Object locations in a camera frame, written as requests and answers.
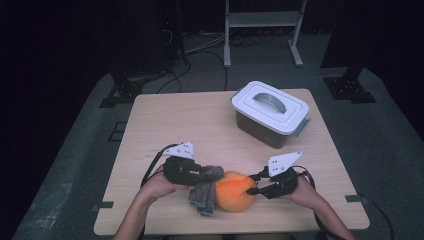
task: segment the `forearm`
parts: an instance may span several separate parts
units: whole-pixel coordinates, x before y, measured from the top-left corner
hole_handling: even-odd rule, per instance
[[[138,192],[113,239],[137,239],[143,230],[147,211],[153,202],[154,200],[142,191]]]
[[[327,201],[322,201],[313,211],[330,232],[346,240],[356,239]]]

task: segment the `human arm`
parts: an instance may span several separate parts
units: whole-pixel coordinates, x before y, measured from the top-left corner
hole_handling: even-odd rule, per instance
[[[325,228],[335,235],[346,240],[356,239],[331,205],[315,191],[305,177],[298,177],[298,186],[296,190],[292,194],[285,195],[281,198],[292,200],[302,207],[313,210]]]
[[[137,239],[143,230],[150,205],[179,189],[188,189],[188,186],[169,182],[163,174],[163,166],[159,166],[135,195],[113,239]]]

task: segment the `gray carpet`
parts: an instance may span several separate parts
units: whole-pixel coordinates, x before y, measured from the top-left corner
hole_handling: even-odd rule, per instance
[[[388,95],[382,81],[368,70],[359,78],[377,103],[352,104],[333,100],[323,78],[338,77],[344,68],[320,69],[329,35],[301,34],[298,48],[304,66],[294,65],[287,47],[289,36],[262,37],[258,44],[232,47],[226,90],[238,90],[258,80],[277,88],[309,89],[322,113],[356,190],[375,202],[390,219],[395,239],[422,239],[424,228],[424,144]],[[211,38],[185,38],[187,50]],[[222,45],[207,49],[223,55]],[[183,92],[224,91],[226,73],[215,55],[188,56],[191,68],[180,77]],[[176,75],[188,68],[182,61]],[[172,74],[145,85],[142,94],[156,93]],[[63,144],[48,176],[14,239],[110,239],[93,232],[107,181],[119,149],[110,142],[116,122],[127,121],[131,104],[99,108],[113,86],[110,75],[99,80]],[[179,92],[176,81],[161,93]],[[355,231],[358,239],[389,239],[389,228],[371,204],[364,205],[370,227]],[[314,233],[293,233],[298,240]]]

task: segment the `white plastic container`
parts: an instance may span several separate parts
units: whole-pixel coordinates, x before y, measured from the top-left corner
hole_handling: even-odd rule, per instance
[[[286,92],[253,81],[231,98],[237,126],[273,148],[289,135],[298,136],[309,123],[308,105]]]

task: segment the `orange fruit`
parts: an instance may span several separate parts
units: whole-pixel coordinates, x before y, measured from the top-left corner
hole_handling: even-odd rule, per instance
[[[255,200],[255,195],[246,193],[252,187],[256,187],[256,183],[250,177],[234,171],[225,172],[216,182],[215,203],[229,212],[244,211]]]

